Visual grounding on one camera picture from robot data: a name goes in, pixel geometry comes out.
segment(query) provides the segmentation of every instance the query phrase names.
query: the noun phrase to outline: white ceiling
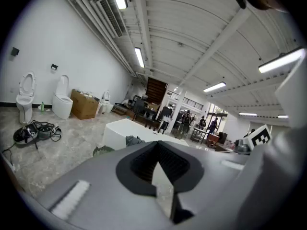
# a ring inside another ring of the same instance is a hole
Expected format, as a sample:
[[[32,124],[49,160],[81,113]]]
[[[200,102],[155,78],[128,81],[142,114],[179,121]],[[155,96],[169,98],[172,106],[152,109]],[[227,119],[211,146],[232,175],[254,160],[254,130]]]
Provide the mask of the white ceiling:
[[[235,0],[127,0],[128,8],[120,11],[122,21],[114,0],[108,1],[124,34],[113,39],[133,70],[150,75],[148,67],[154,68],[154,77],[176,85],[240,10]],[[270,79],[286,76],[293,66],[266,74],[261,74],[258,66],[300,46],[300,37],[289,14],[253,7],[246,10],[250,16],[183,84],[233,113],[246,110],[275,118],[284,114],[274,95],[282,78],[275,84]],[[142,49],[147,69],[140,68],[133,47]],[[221,81],[226,87],[210,94],[202,92]],[[248,91],[241,91],[249,85]],[[221,91],[223,96],[215,97]]]

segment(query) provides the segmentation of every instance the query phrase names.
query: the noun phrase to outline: air vent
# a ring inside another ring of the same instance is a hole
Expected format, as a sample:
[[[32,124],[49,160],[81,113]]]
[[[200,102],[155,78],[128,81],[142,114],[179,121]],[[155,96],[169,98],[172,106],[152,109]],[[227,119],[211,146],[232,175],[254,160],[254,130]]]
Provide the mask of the air vent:
[[[101,13],[104,15],[107,23],[109,24],[114,34],[116,34],[118,37],[123,36],[123,32],[121,31],[119,24],[107,0],[98,0],[96,4],[98,5],[99,9],[101,10]]]

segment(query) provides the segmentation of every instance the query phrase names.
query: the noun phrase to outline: floor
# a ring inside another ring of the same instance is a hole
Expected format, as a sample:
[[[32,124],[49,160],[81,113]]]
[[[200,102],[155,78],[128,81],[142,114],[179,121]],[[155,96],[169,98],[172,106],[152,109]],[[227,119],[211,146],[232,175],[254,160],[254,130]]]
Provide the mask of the floor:
[[[71,115],[64,120],[51,110],[40,112],[33,108],[32,119],[57,124],[62,130],[62,138],[58,142],[50,139],[38,141],[38,150],[33,142],[12,147],[17,180],[26,192],[37,197],[48,184],[91,158],[95,147],[102,146],[106,124],[123,118],[126,116],[110,113],[85,120]],[[0,107],[0,145],[3,149],[14,143],[13,134],[21,127],[16,107]],[[9,159],[10,153],[4,154]]]

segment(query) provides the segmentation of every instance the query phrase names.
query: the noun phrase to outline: toilet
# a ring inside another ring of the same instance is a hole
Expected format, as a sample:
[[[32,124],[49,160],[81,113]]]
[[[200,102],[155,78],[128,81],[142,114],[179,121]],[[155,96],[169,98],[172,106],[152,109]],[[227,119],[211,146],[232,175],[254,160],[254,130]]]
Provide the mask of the toilet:
[[[52,97],[52,111],[62,119],[69,118],[72,108],[72,100],[67,96],[68,85],[68,76],[62,75]]]
[[[35,75],[30,71],[23,75],[19,83],[19,94],[16,97],[16,105],[20,111],[19,121],[28,124],[32,117],[32,102],[34,99]]]
[[[110,103],[109,90],[105,91],[104,96],[100,103],[102,104],[102,108],[100,108],[101,112],[99,113],[110,113],[112,111],[113,105]]]

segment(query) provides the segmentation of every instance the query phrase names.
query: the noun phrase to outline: white column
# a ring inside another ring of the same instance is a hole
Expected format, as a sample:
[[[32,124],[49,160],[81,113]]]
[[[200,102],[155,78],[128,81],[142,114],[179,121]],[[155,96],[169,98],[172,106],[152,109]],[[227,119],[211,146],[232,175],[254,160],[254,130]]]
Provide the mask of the white column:
[[[171,131],[172,131],[172,128],[173,128],[173,126],[174,126],[174,124],[175,124],[176,118],[177,118],[178,113],[179,113],[179,111],[180,111],[181,104],[182,104],[182,102],[183,102],[184,97],[186,96],[186,92],[187,92],[187,90],[186,90],[186,89],[183,89],[182,92],[181,92],[181,94],[180,94],[179,100],[178,100],[178,102],[176,103],[176,108],[175,108],[175,110],[174,110],[174,113],[172,114],[172,115],[173,115],[173,116],[172,116],[172,120],[171,120],[171,122],[168,124],[167,129],[166,129],[166,131],[165,131],[167,134],[171,133]]]
[[[168,101],[168,95],[167,95],[167,92],[170,90],[170,84],[168,85],[165,93],[164,93],[164,96],[163,96],[163,99],[162,99],[162,102],[161,102],[161,105],[160,105],[160,108],[159,108],[159,111],[158,111],[158,114],[157,116],[155,117],[155,119],[157,120],[158,119],[158,116],[160,115],[160,112],[163,110],[163,107],[165,107],[167,101]]]

